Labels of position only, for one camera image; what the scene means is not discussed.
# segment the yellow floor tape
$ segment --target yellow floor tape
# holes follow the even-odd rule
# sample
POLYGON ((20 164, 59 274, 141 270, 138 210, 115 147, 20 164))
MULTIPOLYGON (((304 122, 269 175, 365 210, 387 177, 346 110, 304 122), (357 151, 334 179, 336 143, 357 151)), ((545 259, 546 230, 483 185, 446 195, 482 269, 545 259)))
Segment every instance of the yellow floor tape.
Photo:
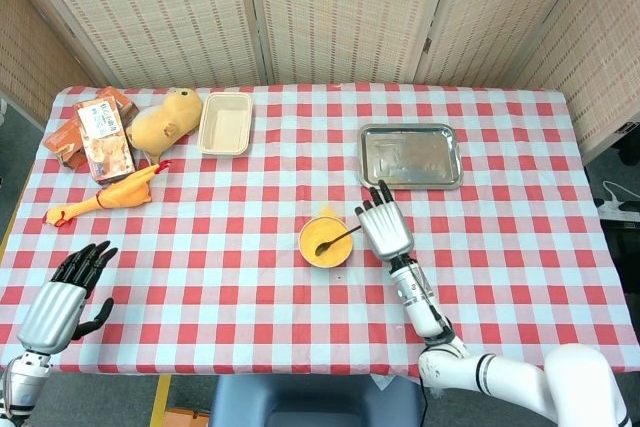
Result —
POLYGON ((151 411, 151 422, 149 422, 149 427, 162 427, 170 386, 171 375, 161 375, 158 379, 158 385, 156 386, 156 398, 153 401, 153 410, 151 411))
POLYGON ((11 216, 11 220, 9 221, 9 225, 7 225, 7 230, 4 231, 4 235, 2 236, 2 243, 0 244, 0 260, 2 260, 2 257, 4 257, 4 251, 7 249, 7 242, 9 242, 9 233, 11 232, 11 229, 13 229, 13 224, 16 221, 16 216, 18 215, 18 207, 20 206, 20 201, 22 200, 22 196, 24 195, 24 189, 27 188, 29 177, 31 177, 31 170, 29 170, 27 180, 25 180, 24 185, 22 186, 20 197, 18 197, 16 207, 15 209, 13 209, 13 215, 11 216))

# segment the plastic tray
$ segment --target plastic tray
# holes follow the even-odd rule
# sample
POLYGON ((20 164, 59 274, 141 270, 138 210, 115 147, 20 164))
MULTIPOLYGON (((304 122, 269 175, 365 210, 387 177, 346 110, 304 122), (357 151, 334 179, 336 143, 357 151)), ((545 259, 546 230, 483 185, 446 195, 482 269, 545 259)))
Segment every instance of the plastic tray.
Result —
POLYGON ((200 117, 198 149, 203 154, 240 155, 249 146, 253 102, 242 92, 215 92, 200 117))

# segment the metal tray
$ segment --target metal tray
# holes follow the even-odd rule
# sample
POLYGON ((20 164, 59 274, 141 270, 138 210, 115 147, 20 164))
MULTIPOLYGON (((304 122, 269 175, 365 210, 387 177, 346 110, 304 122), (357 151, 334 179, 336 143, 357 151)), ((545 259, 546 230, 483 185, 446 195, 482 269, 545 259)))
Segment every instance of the metal tray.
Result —
POLYGON ((368 124, 358 133, 360 181, 391 189, 456 189, 462 162, 456 134, 444 124, 368 124))

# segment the bowl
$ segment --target bowl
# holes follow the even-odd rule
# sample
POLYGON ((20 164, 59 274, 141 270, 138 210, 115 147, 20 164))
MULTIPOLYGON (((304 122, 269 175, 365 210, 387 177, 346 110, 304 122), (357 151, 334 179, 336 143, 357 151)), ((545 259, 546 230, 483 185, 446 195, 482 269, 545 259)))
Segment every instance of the bowl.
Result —
POLYGON ((353 250, 353 240, 350 235, 340 239, 319 256, 315 255, 315 250, 321 243, 333 240, 347 230, 347 226, 340 219, 328 216, 316 217, 302 227, 298 236, 298 249, 304 260, 314 267, 324 269, 336 267, 347 260, 353 250))

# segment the red and white checkered tablecloth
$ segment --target red and white checkered tablecloth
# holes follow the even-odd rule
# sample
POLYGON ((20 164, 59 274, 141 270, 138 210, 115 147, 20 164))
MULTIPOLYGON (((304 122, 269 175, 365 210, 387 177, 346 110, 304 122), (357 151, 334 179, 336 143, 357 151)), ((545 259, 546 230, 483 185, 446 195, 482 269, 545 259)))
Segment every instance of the red and white checkered tablecloth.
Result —
MULTIPOLYGON (((460 141, 464 185, 399 191, 415 256, 472 352, 542 364, 559 343, 639 369, 640 350, 600 229, 571 120, 557 92, 343 84, 242 88, 254 101, 248 151, 203 157, 196 136, 165 158, 153 202, 56 230, 53 205, 98 186, 40 147, 0 266, 0 361, 55 267, 89 242, 120 249, 85 310, 113 296, 103 330, 54 361, 86 372, 331 372, 417 376, 423 348, 387 266, 354 234, 346 265, 309 267, 297 232, 329 205, 356 225, 357 132, 372 122, 440 122, 460 141)), ((125 91, 141 108, 166 91, 125 91)), ((204 99, 209 90, 201 89, 204 99)), ((47 133, 95 89, 54 103, 47 133)))

